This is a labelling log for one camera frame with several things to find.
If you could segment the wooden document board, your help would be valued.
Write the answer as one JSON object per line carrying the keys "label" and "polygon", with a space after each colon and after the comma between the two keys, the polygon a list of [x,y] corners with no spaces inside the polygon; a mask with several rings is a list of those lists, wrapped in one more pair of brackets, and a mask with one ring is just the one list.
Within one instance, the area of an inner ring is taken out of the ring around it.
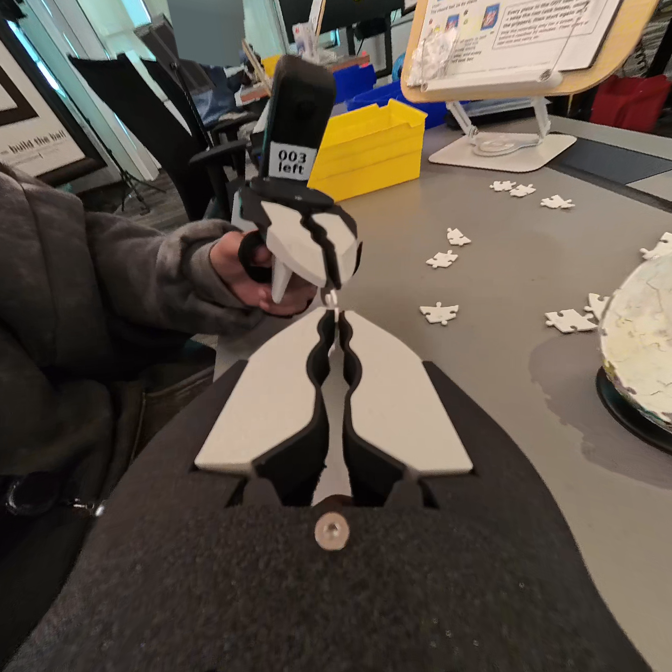
{"label": "wooden document board", "polygon": [[412,102],[459,102],[462,100],[556,97],[582,93],[599,85],[626,62],[652,18],[658,1],[621,1],[609,30],[587,69],[564,71],[552,65],[550,75],[540,80],[544,68],[524,66],[521,73],[469,75],[466,83],[441,80],[439,83],[411,87],[408,78],[413,51],[421,39],[427,1],[418,1],[407,54],[401,74],[401,90]]}

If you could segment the clear plastic bag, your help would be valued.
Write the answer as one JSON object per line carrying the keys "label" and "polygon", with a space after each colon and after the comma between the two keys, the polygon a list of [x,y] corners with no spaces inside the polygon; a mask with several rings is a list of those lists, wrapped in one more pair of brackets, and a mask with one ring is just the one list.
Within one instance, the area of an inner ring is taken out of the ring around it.
{"label": "clear plastic bag", "polygon": [[452,25],[432,30],[419,41],[411,59],[409,88],[426,88],[430,82],[446,78],[459,35],[458,26]]}

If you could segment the yellow plastic bin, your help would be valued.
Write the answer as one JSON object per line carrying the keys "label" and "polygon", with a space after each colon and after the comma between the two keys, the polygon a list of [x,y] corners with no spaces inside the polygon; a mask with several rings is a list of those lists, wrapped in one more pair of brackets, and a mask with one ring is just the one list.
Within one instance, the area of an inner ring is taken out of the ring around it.
{"label": "yellow plastic bin", "polygon": [[342,202],[418,179],[426,117],[395,99],[333,116],[308,187]]}

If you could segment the black ball stand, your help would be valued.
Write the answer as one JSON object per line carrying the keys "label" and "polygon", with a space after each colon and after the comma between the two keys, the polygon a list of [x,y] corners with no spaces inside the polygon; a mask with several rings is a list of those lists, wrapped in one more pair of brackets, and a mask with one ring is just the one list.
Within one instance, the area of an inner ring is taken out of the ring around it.
{"label": "black ball stand", "polygon": [[598,369],[595,376],[595,389],[610,416],[626,431],[653,448],[671,455],[671,430],[654,422],[626,400],[609,380],[603,367]]}

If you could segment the colourful puzzle ball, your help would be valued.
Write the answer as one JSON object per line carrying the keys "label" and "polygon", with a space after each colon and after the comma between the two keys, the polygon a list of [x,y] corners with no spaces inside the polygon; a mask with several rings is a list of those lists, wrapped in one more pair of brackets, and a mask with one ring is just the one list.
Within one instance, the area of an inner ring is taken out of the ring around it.
{"label": "colourful puzzle ball", "polygon": [[671,434],[671,255],[643,261],[600,320],[602,368],[627,408]]}

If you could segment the person's left hand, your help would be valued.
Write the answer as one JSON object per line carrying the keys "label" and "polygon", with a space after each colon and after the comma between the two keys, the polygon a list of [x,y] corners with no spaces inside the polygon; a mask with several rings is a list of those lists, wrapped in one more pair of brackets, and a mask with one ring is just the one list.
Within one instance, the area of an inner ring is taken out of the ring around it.
{"label": "person's left hand", "polygon": [[293,275],[282,300],[272,298],[272,287],[249,277],[239,258],[241,243],[247,238],[238,231],[227,232],[210,250],[215,273],[246,307],[258,308],[267,315],[290,318],[305,312],[316,298],[317,288]]}

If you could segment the person's left forearm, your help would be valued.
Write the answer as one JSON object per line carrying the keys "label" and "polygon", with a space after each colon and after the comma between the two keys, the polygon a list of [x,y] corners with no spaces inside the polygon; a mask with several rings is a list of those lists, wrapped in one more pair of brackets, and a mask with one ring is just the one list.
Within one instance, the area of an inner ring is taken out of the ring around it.
{"label": "person's left forearm", "polygon": [[121,216],[85,217],[97,280],[113,312],[128,323],[195,335],[238,337],[264,319],[215,273],[211,248],[229,223],[192,222],[170,234]]}

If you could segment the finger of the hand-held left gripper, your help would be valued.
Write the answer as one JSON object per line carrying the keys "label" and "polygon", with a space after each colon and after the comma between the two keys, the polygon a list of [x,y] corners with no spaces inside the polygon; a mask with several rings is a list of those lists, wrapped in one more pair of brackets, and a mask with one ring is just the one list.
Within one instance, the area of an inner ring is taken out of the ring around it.
{"label": "finger of the hand-held left gripper", "polygon": [[346,212],[318,212],[309,221],[323,252],[327,285],[341,290],[358,269],[357,224]]}
{"label": "finger of the hand-held left gripper", "polygon": [[317,288],[331,285],[331,242],[325,230],[294,208],[262,202],[269,224],[265,245],[273,255],[272,287],[287,288],[297,274]]}

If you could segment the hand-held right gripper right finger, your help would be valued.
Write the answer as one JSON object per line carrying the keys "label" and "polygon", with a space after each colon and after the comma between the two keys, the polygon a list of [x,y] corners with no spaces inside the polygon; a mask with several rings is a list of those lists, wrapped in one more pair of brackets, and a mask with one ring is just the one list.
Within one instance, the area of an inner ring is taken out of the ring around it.
{"label": "hand-held right gripper right finger", "polygon": [[424,362],[405,343],[352,310],[339,316],[343,458],[352,497],[382,507],[403,481],[473,471]]}

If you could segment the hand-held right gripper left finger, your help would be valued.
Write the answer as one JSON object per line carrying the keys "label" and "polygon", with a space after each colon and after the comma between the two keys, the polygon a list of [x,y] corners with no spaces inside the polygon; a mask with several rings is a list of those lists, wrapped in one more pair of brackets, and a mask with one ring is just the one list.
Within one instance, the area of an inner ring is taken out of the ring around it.
{"label": "hand-held right gripper left finger", "polygon": [[324,469],[335,311],[315,308],[232,365],[234,385],[194,460],[198,470],[272,483],[283,503],[309,502]]}

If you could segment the black office chair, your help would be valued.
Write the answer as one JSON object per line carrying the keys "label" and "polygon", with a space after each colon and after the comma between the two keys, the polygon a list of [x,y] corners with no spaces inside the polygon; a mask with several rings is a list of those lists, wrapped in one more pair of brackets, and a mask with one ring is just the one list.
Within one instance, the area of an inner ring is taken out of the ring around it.
{"label": "black office chair", "polygon": [[179,65],[172,73],[156,61],[143,60],[151,79],[181,115],[165,105],[127,55],[95,61],[69,56],[89,88],[121,120],[170,177],[189,221],[208,217],[231,220],[232,201],[245,180],[250,144],[238,131],[259,114],[234,113],[206,127],[189,90],[182,88]]}

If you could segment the framed task sign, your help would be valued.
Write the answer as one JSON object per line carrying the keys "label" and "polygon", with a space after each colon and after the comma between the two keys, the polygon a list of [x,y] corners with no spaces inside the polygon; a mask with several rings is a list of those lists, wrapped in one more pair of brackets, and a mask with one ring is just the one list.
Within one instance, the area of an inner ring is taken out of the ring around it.
{"label": "framed task sign", "polygon": [[1,162],[55,187],[107,168],[5,19],[1,19]]}

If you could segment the black tripod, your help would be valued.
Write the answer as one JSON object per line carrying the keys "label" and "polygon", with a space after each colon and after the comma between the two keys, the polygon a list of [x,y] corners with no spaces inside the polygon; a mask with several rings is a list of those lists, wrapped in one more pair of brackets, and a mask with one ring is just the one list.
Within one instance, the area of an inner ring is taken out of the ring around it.
{"label": "black tripod", "polygon": [[127,199],[131,195],[135,195],[136,200],[139,203],[140,206],[140,214],[145,216],[147,214],[150,214],[152,212],[151,206],[147,203],[144,195],[140,192],[139,187],[144,186],[147,189],[150,189],[151,191],[154,191],[156,193],[160,194],[166,194],[166,190],[162,189],[160,187],[157,187],[156,185],[149,183],[145,180],[141,180],[133,174],[131,174],[129,171],[124,169],[120,162],[117,160],[117,158],[114,156],[112,150],[105,144],[104,139],[99,135],[97,130],[94,128],[93,124],[91,121],[86,117],[85,115],[83,116],[83,119],[85,123],[87,124],[88,128],[90,129],[90,132],[93,134],[93,136],[96,138],[97,143],[100,145],[101,148],[103,148],[107,158],[109,158],[113,165],[116,167],[120,174],[120,179],[122,181],[122,197],[121,197],[121,210],[122,212],[125,212],[125,207],[126,207],[126,202]]}

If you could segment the red fabric bag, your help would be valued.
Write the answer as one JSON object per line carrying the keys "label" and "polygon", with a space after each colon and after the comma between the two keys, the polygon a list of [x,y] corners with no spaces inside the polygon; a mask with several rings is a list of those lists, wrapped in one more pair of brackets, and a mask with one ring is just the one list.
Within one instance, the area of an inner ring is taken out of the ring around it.
{"label": "red fabric bag", "polygon": [[612,75],[598,86],[589,121],[612,128],[651,132],[670,92],[671,81],[665,75],[651,78]]}

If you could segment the blue storage bin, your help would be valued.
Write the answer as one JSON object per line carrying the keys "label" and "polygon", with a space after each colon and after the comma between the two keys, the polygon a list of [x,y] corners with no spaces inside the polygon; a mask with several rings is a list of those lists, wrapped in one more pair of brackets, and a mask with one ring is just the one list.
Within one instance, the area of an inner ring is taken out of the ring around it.
{"label": "blue storage bin", "polygon": [[414,103],[402,93],[400,81],[374,86],[376,72],[371,64],[352,65],[333,73],[337,95],[335,104],[344,104],[347,111],[354,111],[369,105],[384,107],[389,100],[397,100],[426,114],[425,128],[432,129],[445,125],[448,110],[442,103]]}

